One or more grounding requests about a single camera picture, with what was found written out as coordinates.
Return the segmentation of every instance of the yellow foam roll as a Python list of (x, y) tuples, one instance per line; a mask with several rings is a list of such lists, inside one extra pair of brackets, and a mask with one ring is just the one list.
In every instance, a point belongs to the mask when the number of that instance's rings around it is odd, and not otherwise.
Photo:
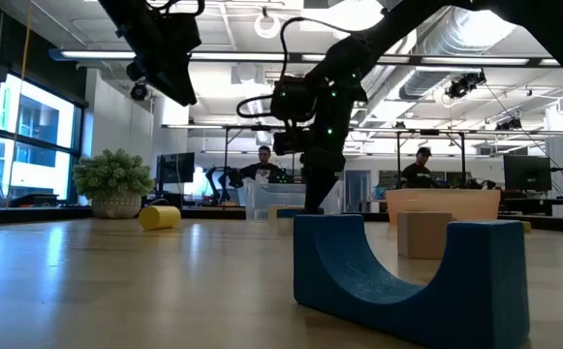
[(178, 225), (181, 218), (175, 206), (148, 206), (139, 213), (139, 224), (146, 230), (165, 229)]
[(531, 227), (531, 222), (522, 222), (522, 227), (524, 228), (524, 233), (531, 233), (533, 227)]

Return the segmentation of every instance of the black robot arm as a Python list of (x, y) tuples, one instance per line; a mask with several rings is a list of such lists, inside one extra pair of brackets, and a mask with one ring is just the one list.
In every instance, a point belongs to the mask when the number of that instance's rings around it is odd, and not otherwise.
[[(287, 130), (275, 135), (274, 150), (304, 152), (308, 213), (318, 211), (337, 180), (335, 173), (345, 166), (342, 151), (352, 107), (366, 101), (360, 80), (383, 53), (444, 6), (492, 10), (526, 28), (563, 66), (563, 0), (403, 0), (375, 26), (330, 47), (304, 78), (282, 77), (275, 85), (270, 111)], [(308, 131), (297, 127), (314, 115)]]

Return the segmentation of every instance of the computer monitor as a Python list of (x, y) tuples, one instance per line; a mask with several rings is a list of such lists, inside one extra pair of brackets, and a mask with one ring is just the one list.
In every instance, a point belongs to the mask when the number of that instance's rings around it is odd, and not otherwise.
[(192, 183), (194, 172), (195, 153), (160, 155), (158, 157), (156, 174), (164, 184)]
[(550, 159), (539, 156), (503, 157), (507, 190), (552, 190)]

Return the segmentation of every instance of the wooden floor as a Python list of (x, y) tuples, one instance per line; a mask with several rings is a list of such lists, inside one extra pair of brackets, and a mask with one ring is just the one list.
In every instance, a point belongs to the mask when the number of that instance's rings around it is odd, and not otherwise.
[[(427, 283), (438, 262), (398, 260), (395, 233), (367, 224), (393, 273)], [(563, 348), (563, 234), (527, 236), (531, 340)], [(0, 227), (0, 349), (419, 348), (295, 303), (292, 237), (266, 224), (136, 221)]]

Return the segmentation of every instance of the person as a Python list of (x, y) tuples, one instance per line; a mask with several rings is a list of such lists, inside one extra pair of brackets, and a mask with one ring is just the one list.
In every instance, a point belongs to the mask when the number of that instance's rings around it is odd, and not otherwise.
[(255, 179), (257, 175), (265, 179), (270, 179), (270, 175), (274, 175), (276, 173), (280, 173), (281, 169), (279, 169), (276, 165), (270, 164), (270, 148), (262, 145), (260, 146), (259, 150), (260, 154), (260, 162), (257, 164), (249, 165), (240, 170), (240, 174), (242, 177), (249, 177), (251, 179)]
[(402, 188), (432, 188), (434, 181), (432, 174), (425, 166), (427, 160), (432, 155), (427, 147), (421, 147), (417, 151), (417, 160), (415, 163), (409, 165), (401, 173), (401, 187)]

